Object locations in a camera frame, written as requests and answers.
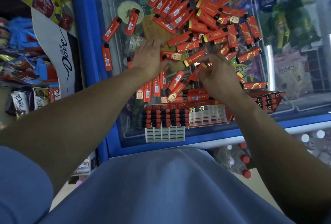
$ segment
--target person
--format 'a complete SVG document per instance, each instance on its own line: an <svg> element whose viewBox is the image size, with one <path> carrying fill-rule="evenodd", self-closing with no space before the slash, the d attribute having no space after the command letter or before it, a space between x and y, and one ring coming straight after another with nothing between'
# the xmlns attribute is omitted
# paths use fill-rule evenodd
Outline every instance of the person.
<svg viewBox="0 0 331 224"><path fill-rule="evenodd" d="M103 140L126 101L168 64L158 39L132 68L38 109L0 131L1 223L330 223L331 171L241 88L223 56L198 73L232 112L279 212L203 150L112 158L49 212L53 197Z"/></svg>

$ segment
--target forearm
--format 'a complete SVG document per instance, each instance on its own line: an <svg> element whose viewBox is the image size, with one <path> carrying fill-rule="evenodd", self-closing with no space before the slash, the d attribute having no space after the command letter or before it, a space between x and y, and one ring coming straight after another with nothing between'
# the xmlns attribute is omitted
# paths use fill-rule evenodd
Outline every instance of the forearm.
<svg viewBox="0 0 331 224"><path fill-rule="evenodd" d="M50 177L56 195L143 85L139 76L135 70L125 71L38 109L0 131L1 145L39 164Z"/></svg>
<svg viewBox="0 0 331 224"><path fill-rule="evenodd" d="M329 167L309 154L248 95L239 100L230 109L270 193L309 211L329 207Z"/></svg>

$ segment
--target freezer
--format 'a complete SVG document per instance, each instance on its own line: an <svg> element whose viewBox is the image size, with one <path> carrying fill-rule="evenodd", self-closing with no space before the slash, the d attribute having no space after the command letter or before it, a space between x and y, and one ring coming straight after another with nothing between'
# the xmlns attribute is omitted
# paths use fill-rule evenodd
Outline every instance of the freezer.
<svg viewBox="0 0 331 224"><path fill-rule="evenodd" d="M164 29L155 28L158 25L151 19L154 13L148 1L73 0L88 86L126 70L127 57L133 56L140 37L153 37L155 31L163 37ZM190 4L195 6L195 1L190 0ZM266 81L268 90L286 92L271 116L290 133L331 127L331 0L232 0L228 6L247 10L247 16L253 15L261 28L263 39L256 46L261 47L262 54L239 67L246 82ZM125 29L133 8L140 10L140 15L135 35L128 36ZM113 71L106 71L101 49L105 42L101 36L116 16L122 24L109 42ZM178 68L171 66L167 75L173 77ZM195 67L182 69L189 75ZM194 88L201 87L199 82L194 84ZM153 98L153 103L160 101ZM127 102L98 147L102 162L109 157L162 148L210 148L244 141L233 122L186 128L184 142L146 143L145 129L137 121L143 106L135 94Z"/></svg>

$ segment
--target hand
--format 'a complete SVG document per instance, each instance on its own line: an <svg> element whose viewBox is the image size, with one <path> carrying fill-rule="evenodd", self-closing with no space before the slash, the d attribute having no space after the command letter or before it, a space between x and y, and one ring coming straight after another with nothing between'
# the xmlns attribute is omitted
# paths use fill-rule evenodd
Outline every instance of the hand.
<svg viewBox="0 0 331 224"><path fill-rule="evenodd" d="M170 60L160 62L161 47L163 46L164 43L160 39L144 39L139 51L134 55L131 69L135 69L141 74L144 84L155 79L170 64Z"/></svg>
<svg viewBox="0 0 331 224"><path fill-rule="evenodd" d="M211 62L213 65L206 71L199 71L198 76L209 95L231 106L242 97L244 91L238 81L234 67L224 56L209 54L199 61Z"/></svg>

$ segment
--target person's right arm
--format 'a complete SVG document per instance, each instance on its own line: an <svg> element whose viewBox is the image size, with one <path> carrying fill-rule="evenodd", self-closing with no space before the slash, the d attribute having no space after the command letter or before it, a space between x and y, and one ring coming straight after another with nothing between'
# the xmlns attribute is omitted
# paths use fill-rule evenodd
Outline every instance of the person's right arm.
<svg viewBox="0 0 331 224"><path fill-rule="evenodd" d="M259 174L283 212L298 222L319 222L331 207L331 170L265 113L241 88L223 56L208 55L199 72L208 93L233 113Z"/></svg>

